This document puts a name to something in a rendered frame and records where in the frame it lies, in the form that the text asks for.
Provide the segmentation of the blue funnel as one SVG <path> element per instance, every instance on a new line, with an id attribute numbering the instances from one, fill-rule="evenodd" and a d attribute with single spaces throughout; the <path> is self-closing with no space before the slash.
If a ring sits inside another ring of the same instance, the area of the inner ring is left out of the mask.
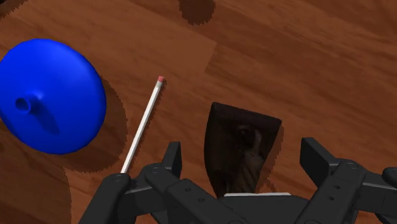
<path id="1" fill-rule="evenodd" d="M 51 39 L 31 39 L 0 60 L 0 118 L 31 148 L 67 154 L 87 146 L 106 114 L 106 93 L 95 67 Z"/>

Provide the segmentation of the dark brown book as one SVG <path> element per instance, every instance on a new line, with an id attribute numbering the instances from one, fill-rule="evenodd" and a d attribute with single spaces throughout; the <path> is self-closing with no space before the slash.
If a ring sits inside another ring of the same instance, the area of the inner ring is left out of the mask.
<path id="1" fill-rule="evenodd" d="M 282 121 L 213 102 L 204 139 L 204 163 L 217 197 L 253 193 Z"/>

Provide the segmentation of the white pencil with pink eraser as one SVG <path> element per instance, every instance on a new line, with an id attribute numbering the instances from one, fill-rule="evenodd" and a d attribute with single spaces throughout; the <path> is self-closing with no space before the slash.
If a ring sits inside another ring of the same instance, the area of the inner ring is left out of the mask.
<path id="1" fill-rule="evenodd" d="M 129 148 L 129 151 L 127 153 L 126 159 L 123 163 L 123 166 L 121 168 L 121 173 L 128 173 L 131 161 L 134 157 L 134 154 L 138 148 L 139 142 L 143 136 L 144 130 L 146 128 L 146 124 L 148 123 L 150 119 L 151 112 L 153 108 L 155 107 L 155 103 L 157 101 L 157 98 L 160 94 L 160 91 L 162 90 L 162 86 L 164 84 L 164 77 L 159 76 L 157 79 L 157 82 L 153 88 L 153 91 L 151 93 L 150 99 L 147 103 L 146 109 L 144 110 L 143 116 L 141 118 L 141 121 L 139 123 L 139 126 L 137 128 L 136 134 L 133 138 L 132 144 Z"/>

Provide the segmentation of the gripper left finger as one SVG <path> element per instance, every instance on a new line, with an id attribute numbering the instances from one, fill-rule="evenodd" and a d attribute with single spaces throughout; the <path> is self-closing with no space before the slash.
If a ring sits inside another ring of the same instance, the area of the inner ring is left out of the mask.
<path id="1" fill-rule="evenodd" d="M 78 224 L 136 224 L 150 214 L 158 224 L 248 224 L 218 199 L 181 174 L 181 145 L 173 142 L 160 163 L 146 165 L 138 177 L 105 177 Z"/>

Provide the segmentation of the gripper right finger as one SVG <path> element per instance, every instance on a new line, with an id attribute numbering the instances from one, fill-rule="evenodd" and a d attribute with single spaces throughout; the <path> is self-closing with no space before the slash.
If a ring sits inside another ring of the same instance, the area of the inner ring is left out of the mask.
<path id="1" fill-rule="evenodd" d="M 317 186 L 295 224 L 354 224 L 359 211 L 382 224 L 397 224 L 397 167 L 382 174 L 334 157 L 312 137 L 304 137 L 300 165 Z"/>

